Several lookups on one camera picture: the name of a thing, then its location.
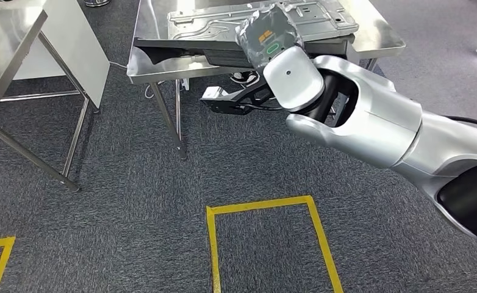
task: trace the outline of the black cable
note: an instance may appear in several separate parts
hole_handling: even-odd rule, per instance
[[[253,104],[239,104],[239,106],[250,107],[250,108],[253,108],[253,109],[264,110],[264,111],[280,111],[280,110],[284,109],[284,108],[281,108],[281,107],[255,106]]]
[[[458,116],[445,116],[450,120],[459,121],[459,122],[466,122],[477,125],[477,119],[467,118],[467,117],[458,117]]]

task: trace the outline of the metal frame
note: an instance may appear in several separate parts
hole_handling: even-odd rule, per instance
[[[176,131],[181,139],[181,81],[176,79]]]
[[[53,178],[59,180],[62,184],[66,185],[69,189],[73,191],[79,191],[80,187],[72,182],[72,180],[68,179],[68,175],[70,174],[71,163],[73,161],[73,156],[75,154],[75,150],[77,148],[77,143],[79,141],[79,136],[81,134],[82,126],[84,124],[84,118],[87,113],[87,109],[89,105],[93,107],[94,113],[98,113],[99,109],[91,102],[90,97],[88,96],[87,92],[81,86],[80,82],[75,78],[71,70],[68,68],[64,60],[52,46],[50,41],[46,38],[46,36],[40,32],[38,35],[39,40],[48,50],[48,52],[53,56],[54,60],[57,64],[61,67],[61,69],[66,74],[67,78],[73,84],[76,90],[71,90],[67,92],[57,92],[57,93],[42,93],[42,94],[34,94],[34,95],[20,95],[20,96],[8,96],[5,98],[1,98],[0,102],[8,102],[8,101],[25,101],[29,99],[41,99],[41,98],[55,98],[60,96],[70,96],[70,95],[82,95],[84,97],[84,104],[82,105],[81,114],[77,121],[77,126],[75,128],[75,132],[73,134],[73,138],[71,141],[70,149],[68,150],[68,155],[66,157],[66,162],[62,172],[58,172],[56,169],[51,167],[45,161],[40,159],[36,156],[31,150],[17,142],[10,134],[0,129],[0,139],[6,143],[8,146],[12,147],[15,151],[22,154],[36,166],[43,169],[46,173],[48,173]]]
[[[368,59],[368,65],[366,65],[366,69],[369,71],[373,71],[375,69],[375,65],[377,65],[378,58]]]

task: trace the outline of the black shoe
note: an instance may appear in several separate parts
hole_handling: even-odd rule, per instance
[[[259,78],[256,71],[237,72],[231,75],[231,80],[237,84],[253,84]]]

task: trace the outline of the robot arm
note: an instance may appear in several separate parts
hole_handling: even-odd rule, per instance
[[[401,174],[454,226],[477,237],[477,128],[456,121],[477,120],[424,111],[388,79],[339,57],[310,60],[294,27],[277,30],[287,18],[275,10],[260,11],[237,28],[238,42],[262,79],[230,95],[207,92],[201,101],[214,112],[246,115],[279,109],[262,106],[274,95],[290,113],[287,126],[295,134]],[[268,95],[257,98],[262,89]],[[328,126],[337,99],[341,106]]]

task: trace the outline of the metal sheet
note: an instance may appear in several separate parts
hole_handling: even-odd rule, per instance
[[[0,10],[0,97],[5,94],[46,17],[39,7]]]
[[[219,5],[238,5],[251,0],[140,0],[134,37],[148,40],[168,39],[167,14],[178,10],[202,9]],[[397,56],[406,44],[391,28],[369,0],[339,0],[355,19],[359,30],[355,32],[353,49],[358,58]],[[153,65],[147,54],[131,45],[127,75],[134,84],[180,78],[195,78],[238,72],[241,69],[208,64],[204,56],[172,58]]]
[[[170,12],[168,38],[235,42],[235,27],[263,6],[277,1],[226,5]],[[356,32],[359,25],[337,0],[286,1],[288,15],[305,42],[335,38]]]

